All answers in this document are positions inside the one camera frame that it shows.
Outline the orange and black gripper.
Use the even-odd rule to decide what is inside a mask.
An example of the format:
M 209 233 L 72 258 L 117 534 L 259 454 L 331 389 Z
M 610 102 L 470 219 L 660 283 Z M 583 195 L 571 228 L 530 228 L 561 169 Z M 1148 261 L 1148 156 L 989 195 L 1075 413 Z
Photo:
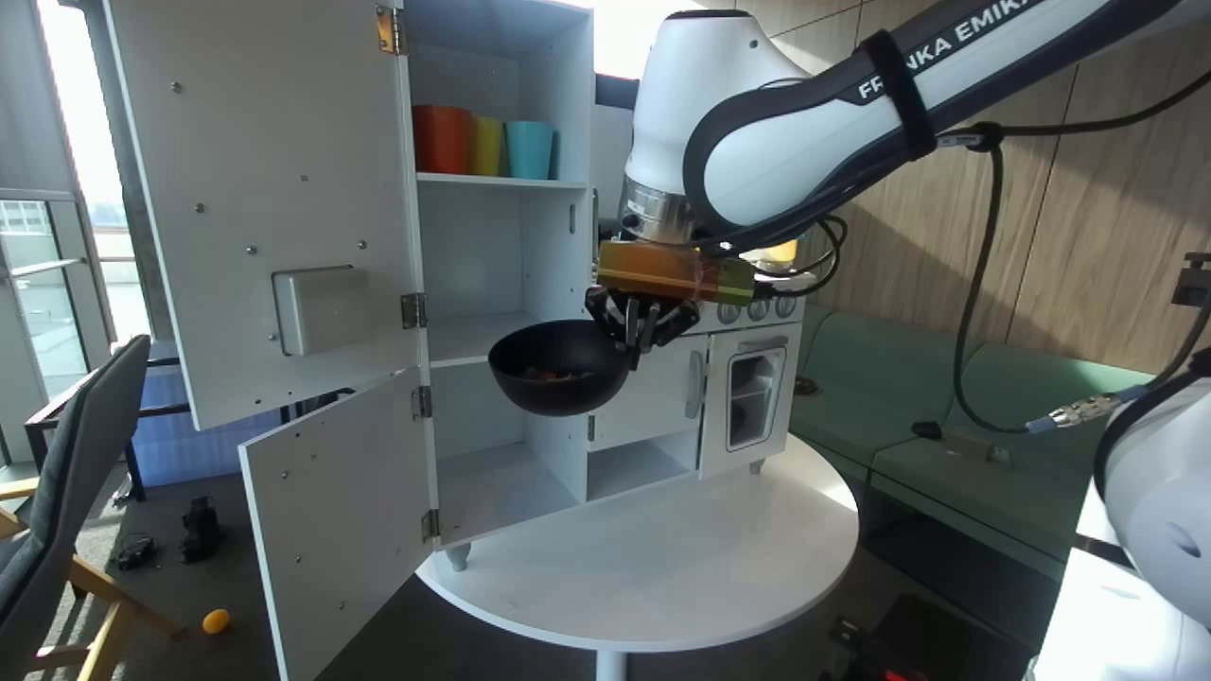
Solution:
M 610 296 L 641 302 L 635 321 L 646 324 L 641 357 L 690 331 L 703 302 L 748 302 L 756 296 L 752 269 L 743 258 L 674 242 L 603 242 L 593 280 L 607 291 L 586 287 L 583 307 L 621 360 L 627 360 L 624 321 L 610 311 Z

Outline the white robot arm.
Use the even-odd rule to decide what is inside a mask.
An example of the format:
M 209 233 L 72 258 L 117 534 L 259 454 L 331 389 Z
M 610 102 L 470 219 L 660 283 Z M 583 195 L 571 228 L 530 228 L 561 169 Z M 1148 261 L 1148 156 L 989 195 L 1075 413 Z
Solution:
M 660 302 L 616 321 L 646 351 L 703 302 L 795 296 L 748 258 L 786 242 L 892 169 L 965 136 L 981 112 L 1198 0 L 938 0 L 812 77 L 746 12 L 679 12 L 650 45 L 624 157 L 624 228 L 593 283 Z M 1129 389 L 1095 449 L 1095 490 L 1129 568 L 1211 629 L 1211 368 L 1199 351 Z

